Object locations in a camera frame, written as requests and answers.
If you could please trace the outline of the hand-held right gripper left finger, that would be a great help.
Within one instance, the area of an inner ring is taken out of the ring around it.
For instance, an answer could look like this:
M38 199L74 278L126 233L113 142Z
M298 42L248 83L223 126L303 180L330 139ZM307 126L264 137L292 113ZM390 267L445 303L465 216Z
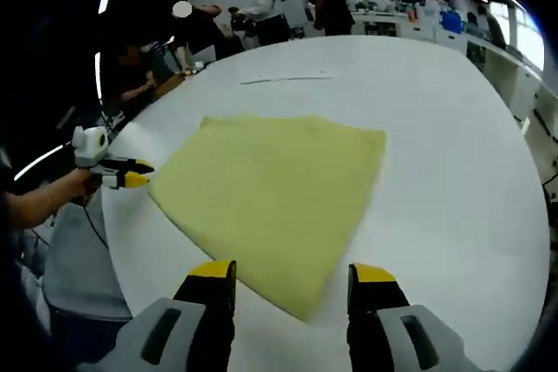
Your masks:
M79 371L226 371L235 338L236 262L192 269L172 299L160 298L117 334L114 348Z

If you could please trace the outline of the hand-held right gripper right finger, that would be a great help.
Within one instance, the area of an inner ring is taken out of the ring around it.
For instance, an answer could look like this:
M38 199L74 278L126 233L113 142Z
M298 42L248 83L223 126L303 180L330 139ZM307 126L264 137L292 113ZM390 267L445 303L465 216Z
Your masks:
M380 267L348 270L347 343L354 371L478 371L463 339L422 305L412 305Z

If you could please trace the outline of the person's left hand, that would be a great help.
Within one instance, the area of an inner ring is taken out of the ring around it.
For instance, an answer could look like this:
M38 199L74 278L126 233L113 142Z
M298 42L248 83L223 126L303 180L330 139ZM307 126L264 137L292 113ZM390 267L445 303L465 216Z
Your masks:
M63 178L68 202L87 202L101 186L101 177L87 169L76 168Z

